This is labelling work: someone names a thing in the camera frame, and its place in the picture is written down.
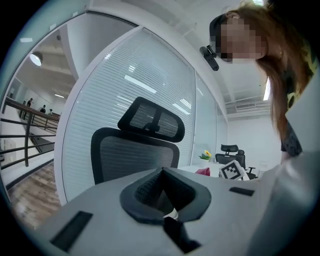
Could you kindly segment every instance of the staircase railing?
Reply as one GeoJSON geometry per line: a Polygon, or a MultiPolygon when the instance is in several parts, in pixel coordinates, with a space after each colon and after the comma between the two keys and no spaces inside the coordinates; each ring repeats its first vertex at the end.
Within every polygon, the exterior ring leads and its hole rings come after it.
{"type": "Polygon", "coordinates": [[[36,144],[36,145],[29,146],[29,138],[55,137],[56,136],[56,129],[58,127],[58,122],[59,122],[58,118],[55,118],[53,116],[50,116],[50,115],[47,115],[47,114],[42,113],[40,111],[37,111],[33,108],[30,108],[26,105],[23,105],[23,104],[17,102],[9,97],[7,97],[5,100],[2,113],[5,112],[6,106],[10,106],[10,107],[13,107],[17,110],[20,110],[19,117],[23,120],[26,119],[26,122],[25,121],[15,121],[15,120],[10,120],[10,119],[6,119],[6,118],[1,118],[0,121],[5,122],[5,123],[11,123],[11,124],[25,126],[25,134],[14,134],[14,135],[0,134],[0,139],[24,138],[24,146],[2,150],[2,151],[0,151],[0,154],[6,154],[6,153],[24,150],[24,158],[7,163],[5,165],[2,165],[1,169],[8,168],[10,166],[13,166],[13,165],[18,164],[23,161],[25,163],[25,166],[28,167],[29,166],[29,159],[35,158],[35,157],[40,156],[42,154],[53,151],[53,149],[51,149],[46,152],[41,152],[41,153],[29,156],[28,149],[54,144],[54,142],[48,142],[48,143],[42,143],[42,144],[36,144]],[[48,131],[49,133],[52,133],[52,134],[44,134],[44,135],[32,134],[32,135],[30,135],[30,127],[38,127],[40,129],[48,131]]]}

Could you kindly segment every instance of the chair headrest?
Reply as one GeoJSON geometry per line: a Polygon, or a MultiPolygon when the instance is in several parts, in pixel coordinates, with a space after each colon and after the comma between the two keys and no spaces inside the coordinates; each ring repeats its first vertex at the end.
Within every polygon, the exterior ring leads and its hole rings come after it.
{"type": "Polygon", "coordinates": [[[174,143],[185,136],[185,125],[179,116],[143,97],[134,100],[119,120],[118,128],[174,143]]]}
{"type": "Polygon", "coordinates": [[[223,152],[237,152],[239,150],[237,145],[223,145],[221,144],[221,151],[223,152]]]}
{"type": "Polygon", "coordinates": [[[238,150],[238,153],[237,153],[237,155],[244,155],[245,154],[245,151],[244,150],[242,150],[242,149],[239,149],[238,150]]]}

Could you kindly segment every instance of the air vent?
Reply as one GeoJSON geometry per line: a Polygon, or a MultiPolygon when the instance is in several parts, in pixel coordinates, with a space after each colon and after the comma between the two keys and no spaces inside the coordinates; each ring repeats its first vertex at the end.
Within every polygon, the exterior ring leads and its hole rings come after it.
{"type": "Polygon", "coordinates": [[[235,105],[235,110],[237,112],[243,112],[243,111],[247,111],[248,109],[255,109],[255,108],[256,108],[256,103],[255,102],[235,105]]]}

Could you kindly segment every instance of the person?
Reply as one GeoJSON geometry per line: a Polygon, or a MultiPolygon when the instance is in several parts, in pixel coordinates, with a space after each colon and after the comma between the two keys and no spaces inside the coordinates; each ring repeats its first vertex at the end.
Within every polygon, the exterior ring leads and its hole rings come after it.
{"type": "Polygon", "coordinates": [[[40,112],[46,113],[46,105],[43,105],[43,107],[40,109],[40,112]]]}
{"type": "Polygon", "coordinates": [[[209,26],[210,47],[222,60],[254,60],[270,81],[271,118],[281,139],[281,162],[302,151],[286,119],[317,69],[309,43],[271,5],[243,3],[209,26]]]}
{"type": "MultiPolygon", "coordinates": [[[[26,103],[26,106],[27,106],[27,107],[31,108],[32,100],[33,100],[33,98],[30,98],[30,99],[27,101],[27,103],[26,103]]],[[[24,114],[23,114],[23,120],[26,119],[26,115],[27,115],[27,112],[24,112],[24,114]]]]}

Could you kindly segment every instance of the yellow flower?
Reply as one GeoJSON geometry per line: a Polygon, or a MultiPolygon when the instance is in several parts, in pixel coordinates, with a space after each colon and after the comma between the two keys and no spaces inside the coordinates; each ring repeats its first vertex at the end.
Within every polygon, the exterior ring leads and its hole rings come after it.
{"type": "Polygon", "coordinates": [[[210,154],[210,152],[208,150],[205,150],[204,153],[209,156],[209,157],[212,157],[212,154],[210,154]]]}

